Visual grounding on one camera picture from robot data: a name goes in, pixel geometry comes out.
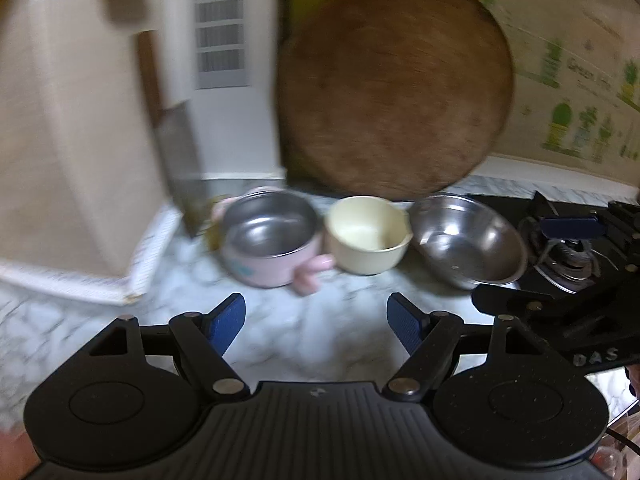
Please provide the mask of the person's hand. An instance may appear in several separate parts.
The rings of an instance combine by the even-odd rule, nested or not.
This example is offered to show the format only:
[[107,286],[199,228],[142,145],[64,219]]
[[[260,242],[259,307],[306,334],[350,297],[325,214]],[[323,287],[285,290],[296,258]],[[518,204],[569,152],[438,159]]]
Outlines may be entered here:
[[41,463],[32,441],[19,422],[0,434],[0,479],[21,480]]

